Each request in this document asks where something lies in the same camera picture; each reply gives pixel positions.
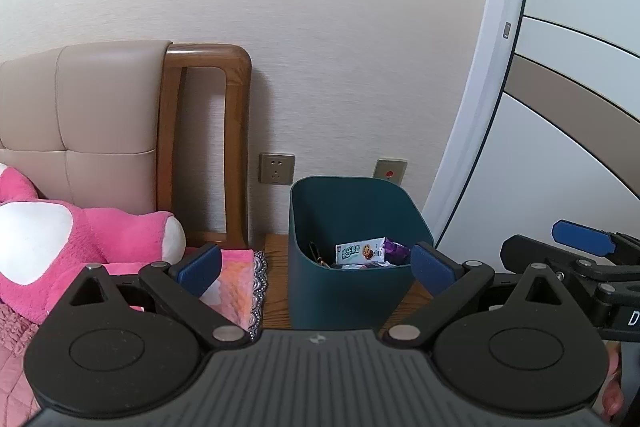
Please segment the person's right hand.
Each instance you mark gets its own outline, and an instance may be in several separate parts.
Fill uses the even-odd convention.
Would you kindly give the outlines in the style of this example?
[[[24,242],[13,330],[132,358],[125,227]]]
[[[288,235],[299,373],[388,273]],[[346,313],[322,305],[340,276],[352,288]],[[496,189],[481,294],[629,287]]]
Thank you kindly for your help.
[[[624,395],[620,387],[620,344],[605,343],[608,351],[608,381],[602,390],[601,416],[609,421],[624,405]]]

